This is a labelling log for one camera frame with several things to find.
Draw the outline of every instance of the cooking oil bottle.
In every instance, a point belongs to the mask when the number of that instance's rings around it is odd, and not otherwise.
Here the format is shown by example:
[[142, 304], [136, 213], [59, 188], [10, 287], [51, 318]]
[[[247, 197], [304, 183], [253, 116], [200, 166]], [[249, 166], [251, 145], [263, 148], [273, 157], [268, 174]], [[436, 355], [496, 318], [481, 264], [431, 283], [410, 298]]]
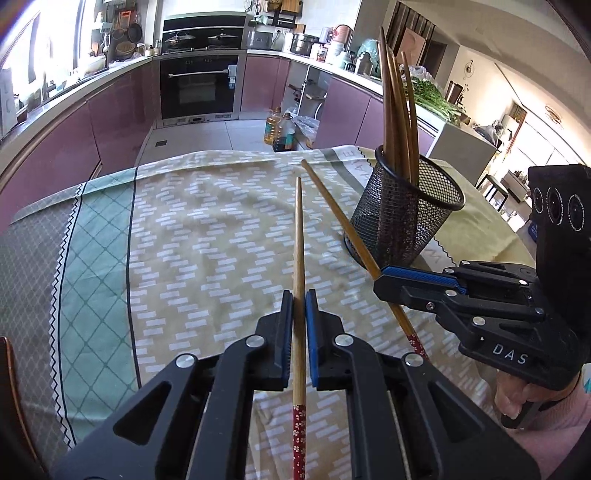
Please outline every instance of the cooking oil bottle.
[[277, 125], [277, 133], [273, 139], [273, 152], [289, 152], [293, 150], [295, 134], [296, 126], [291, 121], [289, 112], [286, 112]]
[[263, 140], [267, 145], [273, 145], [273, 139], [277, 133], [277, 125], [281, 121], [281, 108], [275, 108], [271, 110], [271, 114], [267, 117], [267, 123], [265, 124], [265, 137]]

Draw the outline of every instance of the green vegetables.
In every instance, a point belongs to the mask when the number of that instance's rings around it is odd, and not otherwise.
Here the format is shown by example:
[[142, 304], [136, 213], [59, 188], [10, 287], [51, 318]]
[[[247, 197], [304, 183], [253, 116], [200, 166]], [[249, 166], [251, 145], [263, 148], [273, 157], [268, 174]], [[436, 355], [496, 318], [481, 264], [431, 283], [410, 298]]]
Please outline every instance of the green vegetables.
[[[406, 90], [406, 82], [404, 82], [404, 92], [408, 95]], [[459, 122], [459, 111], [439, 93], [437, 87], [428, 80], [421, 80], [413, 77], [413, 89], [415, 103], [426, 108], [430, 112], [436, 114], [446, 122], [457, 124]]]

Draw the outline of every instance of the black mesh pencil cup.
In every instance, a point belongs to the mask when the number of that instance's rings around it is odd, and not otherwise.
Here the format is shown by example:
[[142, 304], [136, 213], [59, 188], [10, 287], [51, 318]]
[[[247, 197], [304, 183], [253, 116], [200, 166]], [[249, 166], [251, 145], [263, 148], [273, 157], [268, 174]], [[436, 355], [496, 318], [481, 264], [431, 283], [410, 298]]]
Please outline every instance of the black mesh pencil cup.
[[[420, 156], [415, 187], [386, 165], [384, 148], [375, 151], [377, 164], [351, 218], [351, 224], [380, 268], [409, 266], [427, 246], [450, 213], [466, 199], [457, 183], [438, 165]], [[363, 262], [345, 234], [345, 245]]]

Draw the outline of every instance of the pink sleeve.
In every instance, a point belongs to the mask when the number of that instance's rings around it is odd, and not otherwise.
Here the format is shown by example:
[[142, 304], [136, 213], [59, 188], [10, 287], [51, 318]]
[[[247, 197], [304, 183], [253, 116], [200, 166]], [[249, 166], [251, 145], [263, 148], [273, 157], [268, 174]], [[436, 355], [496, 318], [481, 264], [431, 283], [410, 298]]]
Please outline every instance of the pink sleeve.
[[538, 413], [527, 430], [507, 430], [538, 463], [548, 478], [575, 446], [591, 420], [591, 395], [579, 381], [574, 391], [555, 407]]

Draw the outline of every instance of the plastic bag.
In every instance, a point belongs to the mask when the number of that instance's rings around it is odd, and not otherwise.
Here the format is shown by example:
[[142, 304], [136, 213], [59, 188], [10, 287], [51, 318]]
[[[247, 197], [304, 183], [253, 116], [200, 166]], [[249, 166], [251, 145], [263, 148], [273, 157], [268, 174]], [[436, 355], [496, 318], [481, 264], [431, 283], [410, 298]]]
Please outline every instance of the plastic bag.
[[[441, 93], [441, 95], [443, 95], [443, 88], [441, 88], [437, 84], [437, 82], [435, 82], [433, 75], [431, 75], [425, 67], [421, 67], [418, 65], [409, 65], [408, 69], [410, 70], [411, 77], [418, 78], [419, 80], [428, 80], [433, 85], [435, 85], [437, 87], [437, 90], [439, 90], [439, 93]], [[406, 82], [406, 77], [404, 76], [404, 66], [403, 65], [400, 65], [400, 71], [402, 73], [402, 81]]]
[[476, 127], [474, 130], [482, 138], [488, 140], [491, 144], [493, 144], [496, 147], [496, 143], [498, 142], [498, 136], [496, 134], [496, 130], [492, 127], [492, 125], [485, 125], [484, 127]]
[[297, 111], [298, 111], [298, 107], [297, 106], [293, 106], [291, 108], [288, 108], [283, 113], [289, 113], [291, 115], [291, 119], [293, 120], [295, 117], [297, 117]]
[[316, 134], [318, 133], [318, 126], [320, 122], [310, 116], [296, 116], [292, 119], [294, 123], [300, 127], [301, 132], [310, 141], [316, 140]]

